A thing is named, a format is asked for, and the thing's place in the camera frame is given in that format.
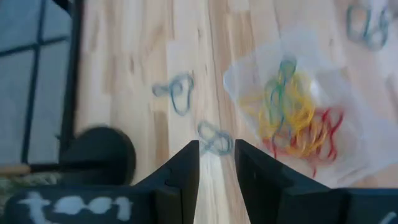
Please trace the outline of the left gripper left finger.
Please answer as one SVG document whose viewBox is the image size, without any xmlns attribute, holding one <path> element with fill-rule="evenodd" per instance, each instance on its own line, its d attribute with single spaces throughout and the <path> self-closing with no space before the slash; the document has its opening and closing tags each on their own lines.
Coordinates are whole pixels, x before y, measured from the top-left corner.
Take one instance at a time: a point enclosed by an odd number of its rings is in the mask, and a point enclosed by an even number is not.
<svg viewBox="0 0 398 224">
<path fill-rule="evenodd" d="M 190 141 L 132 187 L 132 224 L 193 224 L 200 177 L 199 142 Z"/>
</svg>

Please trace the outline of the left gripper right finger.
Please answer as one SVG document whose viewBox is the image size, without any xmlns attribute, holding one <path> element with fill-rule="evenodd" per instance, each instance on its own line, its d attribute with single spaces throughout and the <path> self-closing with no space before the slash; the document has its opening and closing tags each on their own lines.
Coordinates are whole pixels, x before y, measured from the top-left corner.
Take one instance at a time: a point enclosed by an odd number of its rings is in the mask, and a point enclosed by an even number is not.
<svg viewBox="0 0 398 224">
<path fill-rule="evenodd" d="M 251 224 L 345 224 L 346 194 L 237 139 L 234 160 Z"/>
</svg>

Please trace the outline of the red rubber band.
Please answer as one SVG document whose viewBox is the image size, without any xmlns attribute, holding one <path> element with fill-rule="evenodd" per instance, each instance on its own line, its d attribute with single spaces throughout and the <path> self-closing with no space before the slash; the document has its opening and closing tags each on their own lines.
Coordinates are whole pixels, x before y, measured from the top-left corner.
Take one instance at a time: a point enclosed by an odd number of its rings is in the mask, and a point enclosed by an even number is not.
<svg viewBox="0 0 398 224">
<path fill-rule="evenodd" d="M 311 163 L 311 155 L 315 152 L 314 149 L 297 149 L 296 147 L 286 146 L 279 147 L 276 143 L 273 142 L 271 138 L 263 138 L 263 145 L 265 145 L 270 152 L 273 153 L 274 159 L 277 159 L 278 156 L 290 156 L 298 159 L 303 159 L 309 161 Z"/>
<path fill-rule="evenodd" d="M 334 135 L 343 122 L 344 112 L 339 110 L 339 117 L 334 122 L 332 115 L 335 110 L 335 108 L 319 108 L 315 110 L 315 115 L 321 118 L 321 130 L 317 132 L 315 138 L 317 145 L 312 153 L 317 162 L 332 163 L 338 156 Z"/>
</svg>

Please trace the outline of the yellow rubber band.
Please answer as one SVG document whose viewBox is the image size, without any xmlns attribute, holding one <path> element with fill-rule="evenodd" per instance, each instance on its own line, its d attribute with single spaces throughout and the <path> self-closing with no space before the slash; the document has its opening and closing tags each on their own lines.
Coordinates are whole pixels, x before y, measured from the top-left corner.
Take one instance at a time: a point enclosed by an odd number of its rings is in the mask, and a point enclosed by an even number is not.
<svg viewBox="0 0 398 224">
<path fill-rule="evenodd" d="M 311 81 L 302 73 L 294 73 L 287 85 L 289 104 L 285 111 L 285 120 L 292 129 L 298 132 L 306 128 L 315 112 L 315 105 L 309 95 Z"/>
<path fill-rule="evenodd" d="M 280 118 L 271 106 L 267 93 L 244 96 L 239 99 L 239 106 L 256 122 L 259 137 L 270 138 L 279 127 Z"/>
<path fill-rule="evenodd" d="M 307 157 L 323 145 L 327 134 L 324 124 L 310 124 L 291 139 L 287 152 L 296 157 Z"/>
</svg>

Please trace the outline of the large dark teal rubber band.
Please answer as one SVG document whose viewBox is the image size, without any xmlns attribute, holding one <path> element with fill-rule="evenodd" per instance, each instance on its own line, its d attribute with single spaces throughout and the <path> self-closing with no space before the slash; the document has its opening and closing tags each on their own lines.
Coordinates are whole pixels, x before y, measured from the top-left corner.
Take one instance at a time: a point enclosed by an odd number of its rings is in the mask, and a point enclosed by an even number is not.
<svg viewBox="0 0 398 224">
<path fill-rule="evenodd" d="M 283 107 L 284 107 L 286 84 L 288 81 L 292 79 L 296 71 L 296 68 L 297 68 L 297 59 L 295 57 L 284 57 L 279 64 L 277 83 L 275 84 L 275 87 L 271 92 L 270 103 L 277 108 L 277 112 L 280 116 L 280 121 L 277 126 L 277 129 L 274 131 L 271 137 L 271 143 L 273 149 L 276 149 L 275 139 L 277 135 L 280 134 L 285 124 L 285 115 L 283 112 Z"/>
</svg>

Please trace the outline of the green rubber band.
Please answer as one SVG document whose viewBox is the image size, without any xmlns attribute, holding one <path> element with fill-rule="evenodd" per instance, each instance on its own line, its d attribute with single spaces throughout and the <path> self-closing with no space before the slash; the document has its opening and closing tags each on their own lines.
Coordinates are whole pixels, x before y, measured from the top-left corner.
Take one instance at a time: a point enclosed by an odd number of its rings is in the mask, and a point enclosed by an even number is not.
<svg viewBox="0 0 398 224">
<path fill-rule="evenodd" d="M 284 115 L 285 115 L 284 109 L 286 109 L 288 107 L 288 104 L 289 104 L 289 99 L 288 99 L 288 96 L 286 95 L 286 93 L 287 93 L 287 85 L 289 84 L 289 82 L 290 81 L 287 82 L 286 89 L 285 89 L 284 107 L 283 107 Z M 265 104 L 265 106 L 268 109 L 270 124 L 272 126 L 277 126 L 279 124 L 279 121 L 280 121 L 280 116 L 279 116 L 279 114 L 277 112 L 277 108 L 270 103 L 271 92 L 273 91 L 276 83 L 277 83 L 277 78 L 272 78 L 266 83 L 266 85 L 264 87 L 264 93 L 267 95 L 265 97 L 264 104 Z"/>
</svg>

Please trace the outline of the white globe table lamp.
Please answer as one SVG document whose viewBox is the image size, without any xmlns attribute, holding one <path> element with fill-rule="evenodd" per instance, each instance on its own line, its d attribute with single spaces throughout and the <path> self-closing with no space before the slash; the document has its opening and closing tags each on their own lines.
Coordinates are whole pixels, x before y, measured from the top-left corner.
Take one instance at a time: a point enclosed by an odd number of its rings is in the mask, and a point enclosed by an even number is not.
<svg viewBox="0 0 398 224">
<path fill-rule="evenodd" d="M 119 129 L 97 126 L 83 131 L 60 156 L 62 184 L 129 185 L 136 152 Z"/>
</svg>

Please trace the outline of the clear plastic bag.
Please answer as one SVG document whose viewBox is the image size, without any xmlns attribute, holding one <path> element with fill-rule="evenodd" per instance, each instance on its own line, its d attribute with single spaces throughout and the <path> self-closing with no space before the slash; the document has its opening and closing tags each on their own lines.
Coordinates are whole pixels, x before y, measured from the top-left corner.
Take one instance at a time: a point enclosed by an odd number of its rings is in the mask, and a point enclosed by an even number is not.
<svg viewBox="0 0 398 224">
<path fill-rule="evenodd" d="M 223 77 L 229 97 L 237 101 L 259 93 L 286 56 L 297 59 L 299 70 L 309 74 L 310 97 L 317 106 L 341 106 L 348 114 L 337 133 L 339 156 L 332 165 L 320 166 L 314 180 L 331 188 L 398 189 L 398 125 L 376 116 L 321 52 L 313 32 L 293 30 L 232 63 Z"/>
</svg>

